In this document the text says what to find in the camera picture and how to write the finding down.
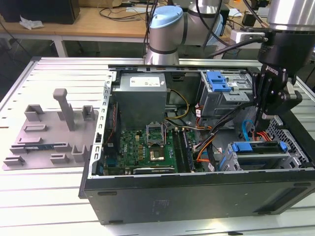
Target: cpu socket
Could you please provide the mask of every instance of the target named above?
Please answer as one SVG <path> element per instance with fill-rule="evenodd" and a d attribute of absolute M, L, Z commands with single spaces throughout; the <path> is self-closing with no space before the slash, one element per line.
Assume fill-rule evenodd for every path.
<path fill-rule="evenodd" d="M 163 147 L 150 147 L 149 155 L 150 155 L 150 161 L 165 161 Z"/>

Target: ram slot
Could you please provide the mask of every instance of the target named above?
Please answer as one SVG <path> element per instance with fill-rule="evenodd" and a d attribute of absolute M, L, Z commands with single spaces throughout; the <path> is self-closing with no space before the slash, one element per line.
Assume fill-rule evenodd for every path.
<path fill-rule="evenodd" d="M 181 144 L 182 159 L 184 162 L 185 172 L 189 173 L 189 172 L 191 172 L 191 167 L 189 164 L 190 150 L 189 150 L 188 141 L 186 139 L 184 132 L 185 131 L 179 131 L 179 140 L 180 140 L 180 144 Z"/>
<path fill-rule="evenodd" d="M 172 131 L 173 136 L 173 145 L 174 145 L 174 153 L 176 158 L 176 165 L 178 173 L 185 173 L 185 164 L 181 151 L 181 144 L 179 140 L 178 131 Z"/>
<path fill-rule="evenodd" d="M 194 166 L 193 166 L 193 161 L 192 161 L 192 154 L 189 148 L 189 143 L 188 143 L 188 138 L 187 138 L 187 134 L 186 131 L 181 131 L 180 132 L 180 136 L 181 139 L 184 140 L 184 147 L 182 147 L 183 153 L 184 153 L 184 157 L 187 158 L 188 160 L 188 164 L 189 164 L 189 168 L 192 171 Z"/>

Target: white paper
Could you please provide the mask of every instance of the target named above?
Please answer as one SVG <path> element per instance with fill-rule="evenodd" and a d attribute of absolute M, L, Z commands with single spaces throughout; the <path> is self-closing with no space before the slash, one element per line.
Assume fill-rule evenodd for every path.
<path fill-rule="evenodd" d="M 131 77 L 130 87 L 160 87 L 159 77 Z"/>
<path fill-rule="evenodd" d="M 22 16 L 20 16 L 21 21 L 20 25 L 24 26 L 25 28 L 31 30 L 32 28 L 43 28 L 44 25 L 41 21 L 29 21 Z"/>
<path fill-rule="evenodd" d="M 232 17 L 237 17 L 237 16 L 242 16 L 242 13 L 236 8 L 232 8 L 230 9 L 230 13 L 228 15 Z"/>

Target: white table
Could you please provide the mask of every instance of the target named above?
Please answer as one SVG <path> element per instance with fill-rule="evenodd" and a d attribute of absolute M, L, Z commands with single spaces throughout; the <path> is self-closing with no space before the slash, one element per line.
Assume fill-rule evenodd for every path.
<path fill-rule="evenodd" d="M 142 64 L 140 59 L 124 62 Z M 42 58 L 39 62 L 30 62 L 0 103 L 0 161 L 9 154 L 8 148 L 25 120 L 28 104 L 40 104 L 43 110 L 59 107 L 52 97 L 55 88 L 68 90 L 67 99 L 74 109 L 82 105 L 97 108 L 102 99 L 102 75 L 108 63 L 122 61 Z M 181 60 L 181 63 L 220 65 L 223 62 Z M 259 66 L 256 61 L 238 63 Z M 259 236 L 315 235 L 314 194 L 281 215 L 102 226 L 88 200 L 77 197 L 82 171 L 83 168 L 1 170 L 0 235 L 174 236 L 229 231 Z"/>

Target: white table leg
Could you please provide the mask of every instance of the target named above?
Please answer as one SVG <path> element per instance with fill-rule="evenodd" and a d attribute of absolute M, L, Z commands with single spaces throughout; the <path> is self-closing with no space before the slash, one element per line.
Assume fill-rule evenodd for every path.
<path fill-rule="evenodd" d="M 0 44 L 7 50 L 11 50 L 11 44 L 7 38 L 0 38 Z"/>
<path fill-rule="evenodd" d="M 55 46 L 56 46 L 56 49 L 57 49 L 58 56 L 60 58 L 67 58 L 68 57 L 68 53 L 67 53 L 67 50 L 65 48 L 64 41 L 55 39 L 54 43 L 55 43 Z"/>
<path fill-rule="evenodd" d="M 96 50 L 97 53 L 100 53 L 100 42 L 97 42 L 97 50 Z"/>

